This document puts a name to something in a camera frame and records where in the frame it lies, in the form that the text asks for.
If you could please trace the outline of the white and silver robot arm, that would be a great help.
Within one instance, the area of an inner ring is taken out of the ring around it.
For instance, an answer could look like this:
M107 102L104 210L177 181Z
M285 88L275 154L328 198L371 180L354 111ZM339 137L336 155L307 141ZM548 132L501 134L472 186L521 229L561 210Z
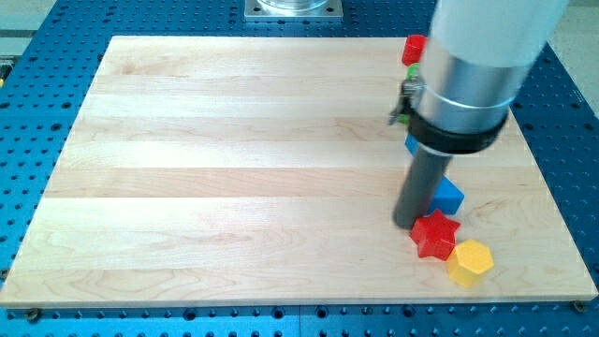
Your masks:
M441 0L418 72L402 82L396 116L426 152L488 148L567 0Z

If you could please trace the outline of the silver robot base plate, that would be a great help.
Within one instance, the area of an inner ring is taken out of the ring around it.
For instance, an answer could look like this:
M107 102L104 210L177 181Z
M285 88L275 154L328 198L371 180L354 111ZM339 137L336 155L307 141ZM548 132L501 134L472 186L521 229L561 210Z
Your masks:
M244 17L250 20L315 19L343 16L342 0L245 0Z

